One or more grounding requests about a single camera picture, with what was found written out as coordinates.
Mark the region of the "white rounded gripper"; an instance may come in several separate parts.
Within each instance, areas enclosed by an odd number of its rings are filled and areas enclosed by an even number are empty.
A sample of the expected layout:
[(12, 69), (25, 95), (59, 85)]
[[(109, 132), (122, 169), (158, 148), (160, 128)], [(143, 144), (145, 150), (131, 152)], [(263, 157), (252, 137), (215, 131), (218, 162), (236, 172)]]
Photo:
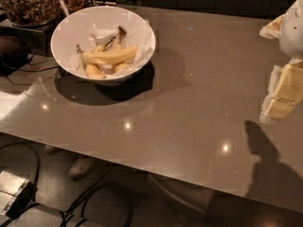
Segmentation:
[(303, 0), (296, 0), (286, 11), (264, 26), (259, 34), (278, 39), (280, 49), (291, 59), (284, 67), (275, 65), (268, 95), (261, 106), (259, 121), (274, 125), (285, 119), (303, 100)]

